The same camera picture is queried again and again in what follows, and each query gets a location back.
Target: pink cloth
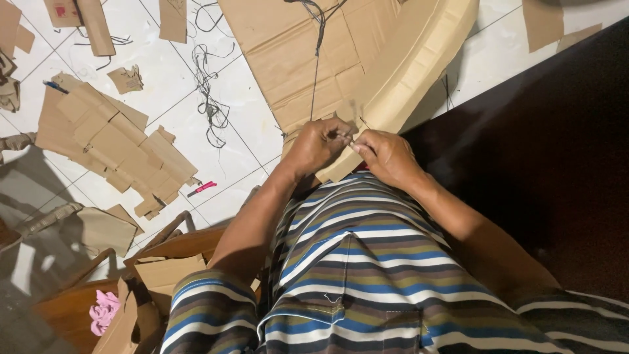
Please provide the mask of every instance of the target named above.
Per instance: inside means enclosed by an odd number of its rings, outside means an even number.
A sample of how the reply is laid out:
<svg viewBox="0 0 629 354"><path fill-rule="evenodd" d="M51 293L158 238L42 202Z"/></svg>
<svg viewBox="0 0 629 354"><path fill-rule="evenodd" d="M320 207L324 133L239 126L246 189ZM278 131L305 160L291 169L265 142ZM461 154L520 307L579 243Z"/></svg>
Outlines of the pink cloth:
<svg viewBox="0 0 629 354"><path fill-rule="evenodd" d="M114 318L116 311L120 308L118 298L112 292L103 293L96 291L96 303L89 308L89 315L92 317L92 333L102 336L109 327L111 320Z"/></svg>

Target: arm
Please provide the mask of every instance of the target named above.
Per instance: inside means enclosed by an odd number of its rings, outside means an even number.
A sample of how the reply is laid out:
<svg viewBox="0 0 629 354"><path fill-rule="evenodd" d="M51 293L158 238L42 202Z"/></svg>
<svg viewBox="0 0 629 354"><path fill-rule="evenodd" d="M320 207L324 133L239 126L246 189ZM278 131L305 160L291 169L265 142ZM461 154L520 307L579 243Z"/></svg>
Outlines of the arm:
<svg viewBox="0 0 629 354"><path fill-rule="evenodd" d="M307 122L286 157L227 227L208 269L219 269L251 283L264 265L295 186L347 146L350 131L339 118Z"/></svg>
<svg viewBox="0 0 629 354"><path fill-rule="evenodd" d="M404 190L426 209L454 238L450 245L465 269L501 300L509 304L560 288L509 234L426 174L403 138L366 130L353 148L381 181Z"/></svg>

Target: curved cardboard strip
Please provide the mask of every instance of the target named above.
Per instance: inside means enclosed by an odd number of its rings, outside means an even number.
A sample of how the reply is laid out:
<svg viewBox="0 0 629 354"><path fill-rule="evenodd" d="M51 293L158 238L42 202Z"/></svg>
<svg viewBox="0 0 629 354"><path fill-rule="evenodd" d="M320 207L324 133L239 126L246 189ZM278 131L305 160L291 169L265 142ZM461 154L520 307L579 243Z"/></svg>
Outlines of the curved cardboard strip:
<svg viewBox="0 0 629 354"><path fill-rule="evenodd" d="M398 27L350 98L337 109L345 121L362 118L367 128L397 133L465 41L479 0L409 0ZM317 172L321 182L340 181L362 159L349 147Z"/></svg>

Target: striped shirt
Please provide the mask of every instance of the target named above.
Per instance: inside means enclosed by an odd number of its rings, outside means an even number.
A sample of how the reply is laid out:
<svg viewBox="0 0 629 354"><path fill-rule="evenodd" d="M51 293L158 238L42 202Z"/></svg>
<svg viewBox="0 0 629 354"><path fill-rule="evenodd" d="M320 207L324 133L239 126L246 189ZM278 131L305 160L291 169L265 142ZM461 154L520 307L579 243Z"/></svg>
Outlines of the striped shirt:
<svg viewBox="0 0 629 354"><path fill-rule="evenodd" d="M355 173L291 201L258 303L217 270L175 288L161 353L629 352L629 305L552 290L507 306L408 195Z"/></svg>

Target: hand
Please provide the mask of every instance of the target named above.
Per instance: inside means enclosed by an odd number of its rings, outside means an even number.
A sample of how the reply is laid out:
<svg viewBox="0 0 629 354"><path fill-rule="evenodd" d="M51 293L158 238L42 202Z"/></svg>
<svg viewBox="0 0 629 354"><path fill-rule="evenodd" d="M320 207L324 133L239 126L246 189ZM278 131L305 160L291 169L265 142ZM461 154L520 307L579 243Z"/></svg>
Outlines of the hand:
<svg viewBox="0 0 629 354"><path fill-rule="evenodd" d="M315 120L304 124L291 150L281 161L297 179L319 171L352 140L352 127L340 118Z"/></svg>
<svg viewBox="0 0 629 354"><path fill-rule="evenodd" d="M411 146L399 135L368 129L352 148L371 172L389 186L406 190L413 178L426 175L415 161Z"/></svg>

